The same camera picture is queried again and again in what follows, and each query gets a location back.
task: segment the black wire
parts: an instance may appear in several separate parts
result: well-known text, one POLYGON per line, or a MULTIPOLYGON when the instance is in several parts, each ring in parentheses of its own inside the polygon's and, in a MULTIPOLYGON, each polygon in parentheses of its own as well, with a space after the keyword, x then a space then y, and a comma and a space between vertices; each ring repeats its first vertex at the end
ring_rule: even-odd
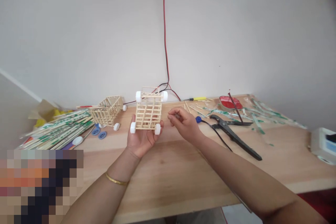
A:
POLYGON ((226 146, 230 151, 232 151, 231 148, 226 144, 226 142, 224 142, 223 138, 218 134, 217 130, 216 130, 215 128, 213 128, 212 125, 211 125, 210 123, 208 123, 208 122, 206 122, 206 121, 203 121, 203 120, 201 120, 201 122, 208 124, 208 125, 209 125, 209 126, 216 132, 217 136, 219 136, 219 138, 222 140, 223 144, 225 144, 225 146, 226 146))

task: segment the white wall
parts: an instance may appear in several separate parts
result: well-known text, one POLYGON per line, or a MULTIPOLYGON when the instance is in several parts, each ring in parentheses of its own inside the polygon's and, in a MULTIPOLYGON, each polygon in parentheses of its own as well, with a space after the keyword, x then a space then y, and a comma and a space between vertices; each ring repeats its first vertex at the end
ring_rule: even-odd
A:
MULTIPOLYGON (((1 66, 65 107, 166 81, 162 0, 0 0, 1 66)), ((336 130, 334 0, 166 0, 181 98, 254 93, 336 130)))
POLYGON ((28 119, 28 114, 38 101, 2 74, 0 90, 0 149, 15 149, 23 141, 20 135, 31 131, 36 123, 28 119))

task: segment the yellow screwdriver handle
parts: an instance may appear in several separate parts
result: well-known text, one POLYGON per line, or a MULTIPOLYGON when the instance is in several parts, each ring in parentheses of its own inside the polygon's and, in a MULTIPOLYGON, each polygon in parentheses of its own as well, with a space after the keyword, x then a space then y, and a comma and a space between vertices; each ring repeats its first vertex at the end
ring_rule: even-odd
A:
POLYGON ((206 100, 206 97, 195 97, 194 100, 206 100))

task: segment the wooden table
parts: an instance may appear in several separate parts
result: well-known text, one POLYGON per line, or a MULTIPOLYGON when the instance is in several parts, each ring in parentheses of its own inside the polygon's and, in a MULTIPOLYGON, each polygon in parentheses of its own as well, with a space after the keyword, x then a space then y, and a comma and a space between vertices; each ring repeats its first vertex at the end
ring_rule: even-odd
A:
MULTIPOLYGON (((235 96, 244 107, 246 95, 235 96)), ((182 102, 163 104, 164 130, 155 146, 141 160, 126 190, 113 223, 130 223, 177 215, 219 206, 238 204, 238 199, 212 170, 198 150, 171 127, 167 112, 182 102)), ((106 127, 107 137, 88 138, 76 149, 84 150, 83 193, 116 160, 126 147, 126 138, 135 107, 116 118, 120 129, 106 127)), ((224 146, 216 133, 204 123, 202 132, 224 146)), ((263 123, 265 135, 252 131, 255 125, 231 126, 233 131, 263 158, 257 161, 219 131, 233 152, 264 170, 295 193, 336 187, 336 168, 320 161, 307 146, 307 130, 274 123, 263 123)))

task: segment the gold bracelet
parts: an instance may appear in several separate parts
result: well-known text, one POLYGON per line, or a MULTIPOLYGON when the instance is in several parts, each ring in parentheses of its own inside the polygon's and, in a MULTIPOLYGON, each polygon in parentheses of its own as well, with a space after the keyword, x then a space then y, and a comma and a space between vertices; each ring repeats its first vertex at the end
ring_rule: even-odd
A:
POLYGON ((106 177, 112 181, 113 183, 122 185, 122 186, 126 186, 128 184, 128 182, 122 182, 122 181, 118 181, 118 180, 114 180, 113 178, 111 178, 109 175, 107 175, 107 171, 105 172, 106 177))

